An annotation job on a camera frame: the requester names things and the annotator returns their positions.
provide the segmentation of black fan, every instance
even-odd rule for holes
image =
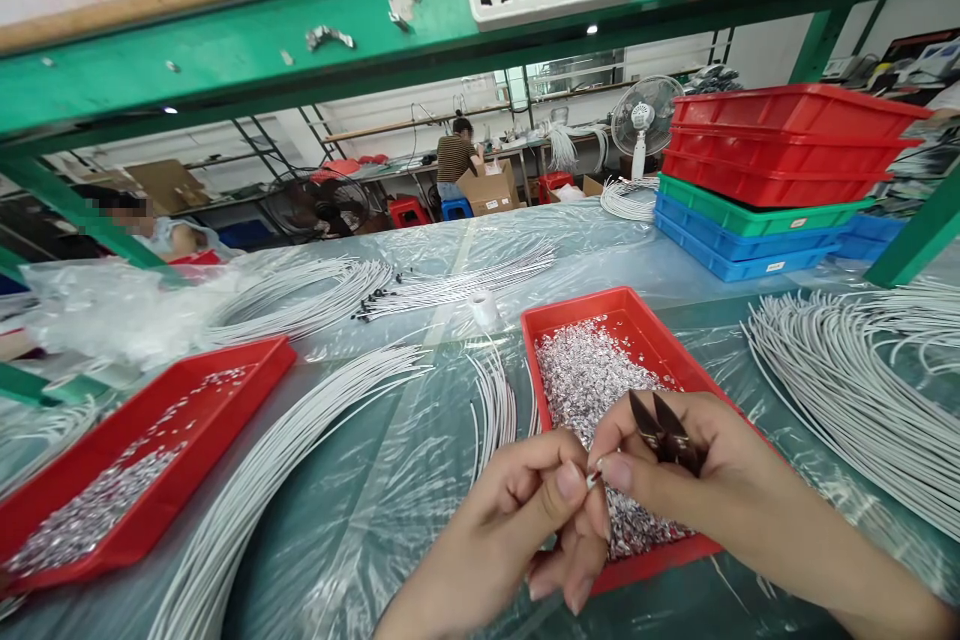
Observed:
[[[349,237],[370,215],[360,184],[326,168],[284,173],[264,204],[284,229],[320,238]]]

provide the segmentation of scissors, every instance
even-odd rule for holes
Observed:
[[[635,390],[628,391],[630,409],[637,421],[637,433],[647,446],[653,450],[658,462],[675,463],[686,468],[694,477],[700,477],[703,461],[690,440],[683,423],[674,414],[663,398],[653,393],[653,409],[656,417],[650,414]]]

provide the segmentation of blue stool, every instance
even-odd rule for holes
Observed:
[[[440,203],[440,210],[443,212],[444,220],[462,220],[473,217],[473,210],[470,209],[470,201],[466,198],[446,200]]]

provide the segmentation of green crate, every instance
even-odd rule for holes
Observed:
[[[669,195],[740,237],[762,237],[791,230],[818,230],[846,224],[858,211],[874,203],[867,198],[855,203],[810,208],[751,212],[737,203],[660,173],[660,192]]]

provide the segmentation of red stool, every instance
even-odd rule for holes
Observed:
[[[573,185],[573,175],[570,173],[547,173],[540,176],[540,204],[550,202],[550,190],[556,190],[564,185]]]
[[[420,201],[416,198],[391,200],[389,203],[389,208],[390,216],[393,218],[393,226],[395,228],[430,224],[430,217],[423,209]]]

